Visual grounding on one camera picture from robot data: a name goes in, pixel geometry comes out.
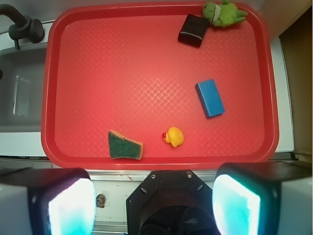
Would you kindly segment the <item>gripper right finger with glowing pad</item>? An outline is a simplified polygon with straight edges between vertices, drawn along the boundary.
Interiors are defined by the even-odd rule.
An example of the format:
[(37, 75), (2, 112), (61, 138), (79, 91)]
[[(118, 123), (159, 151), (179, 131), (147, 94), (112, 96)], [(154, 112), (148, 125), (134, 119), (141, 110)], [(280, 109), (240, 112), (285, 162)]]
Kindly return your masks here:
[(311, 235), (312, 164), (223, 164), (213, 184), (212, 206), (222, 235)]

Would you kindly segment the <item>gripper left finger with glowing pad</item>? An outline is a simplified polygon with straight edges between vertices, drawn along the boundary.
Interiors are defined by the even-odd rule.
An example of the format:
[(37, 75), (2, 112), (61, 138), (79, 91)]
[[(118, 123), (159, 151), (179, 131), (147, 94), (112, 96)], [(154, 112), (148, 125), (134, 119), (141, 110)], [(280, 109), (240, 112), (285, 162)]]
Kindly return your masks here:
[(2, 168), (2, 235), (90, 235), (96, 189), (82, 168)]

